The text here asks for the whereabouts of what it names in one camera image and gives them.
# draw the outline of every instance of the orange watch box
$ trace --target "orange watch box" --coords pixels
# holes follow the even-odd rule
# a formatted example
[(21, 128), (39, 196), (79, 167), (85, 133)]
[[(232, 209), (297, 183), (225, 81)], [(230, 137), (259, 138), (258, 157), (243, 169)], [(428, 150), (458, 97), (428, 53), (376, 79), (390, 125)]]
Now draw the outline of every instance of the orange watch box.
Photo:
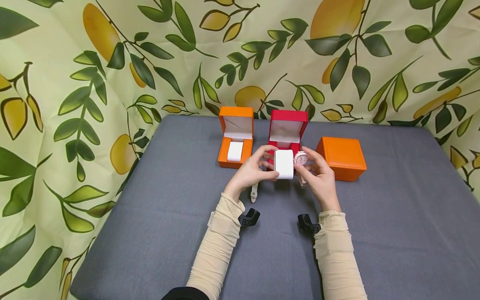
[[(253, 108), (223, 106), (218, 117), (223, 131), (218, 164), (222, 168), (238, 169), (245, 160), (252, 156)], [(232, 162), (227, 159), (231, 142), (243, 142), (240, 162)]]
[(316, 150), (335, 172), (336, 180), (355, 181), (367, 169), (358, 140), (324, 136)]

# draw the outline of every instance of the beige sleeve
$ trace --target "beige sleeve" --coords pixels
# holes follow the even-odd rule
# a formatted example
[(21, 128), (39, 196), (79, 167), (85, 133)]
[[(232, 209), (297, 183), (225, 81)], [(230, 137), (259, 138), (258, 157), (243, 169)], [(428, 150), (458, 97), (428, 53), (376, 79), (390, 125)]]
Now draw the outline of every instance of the beige sleeve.
[(241, 201), (222, 194), (208, 222), (187, 286), (201, 290), (210, 300), (220, 296), (233, 248), (240, 237), (238, 218), (244, 211)]
[(318, 219), (322, 229), (314, 235), (314, 248), (325, 300), (367, 299), (345, 214), (326, 211), (320, 213)]

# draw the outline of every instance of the gray table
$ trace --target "gray table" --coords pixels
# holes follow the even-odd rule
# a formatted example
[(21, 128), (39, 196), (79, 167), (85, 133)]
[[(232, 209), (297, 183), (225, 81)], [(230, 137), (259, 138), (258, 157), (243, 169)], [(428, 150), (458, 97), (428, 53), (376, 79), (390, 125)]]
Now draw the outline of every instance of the gray table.
[[(255, 120), (254, 149), (269, 121)], [(480, 207), (424, 129), (310, 123), (321, 136), (360, 140), (368, 170), (337, 181), (369, 299), (479, 299)], [(217, 118), (167, 116), (72, 285), (77, 298), (160, 299), (187, 282), (210, 212), (236, 170), (220, 168)], [(297, 215), (319, 207), (298, 182), (262, 182), (255, 227), (242, 229), (224, 300), (321, 299), (313, 240)]]

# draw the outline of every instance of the black holder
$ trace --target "black holder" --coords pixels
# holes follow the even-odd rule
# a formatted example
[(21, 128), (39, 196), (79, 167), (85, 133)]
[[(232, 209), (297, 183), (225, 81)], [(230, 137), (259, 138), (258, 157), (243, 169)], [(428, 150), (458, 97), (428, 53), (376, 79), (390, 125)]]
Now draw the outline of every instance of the black holder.
[(300, 230), (310, 234), (316, 234), (322, 229), (320, 224), (312, 224), (310, 216), (308, 214), (302, 214), (298, 216)]
[(257, 224), (258, 218), (260, 217), (260, 213), (255, 209), (251, 208), (247, 215), (239, 216), (239, 222), (241, 227), (250, 227)]

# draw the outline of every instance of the hand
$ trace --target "hand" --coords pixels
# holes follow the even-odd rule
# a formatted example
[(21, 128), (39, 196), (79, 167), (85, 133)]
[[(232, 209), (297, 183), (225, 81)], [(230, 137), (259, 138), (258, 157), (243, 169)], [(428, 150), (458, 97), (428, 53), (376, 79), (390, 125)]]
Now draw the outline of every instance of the hand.
[(302, 150), (308, 154), (309, 160), (313, 163), (306, 166), (295, 164), (295, 170), (308, 182), (324, 211), (335, 210), (341, 213), (340, 203), (336, 196), (335, 173), (323, 156), (307, 147), (302, 147)]
[(240, 193), (246, 188), (263, 180), (275, 181), (275, 178), (280, 175), (277, 171), (262, 171), (258, 169), (261, 166), (273, 169), (273, 165), (264, 160), (272, 158), (272, 155), (268, 153), (268, 151), (272, 150), (276, 151), (278, 148), (271, 145), (264, 145), (258, 148), (258, 150), (243, 163), (237, 173), (233, 175), (223, 193), (237, 200), (240, 197)]

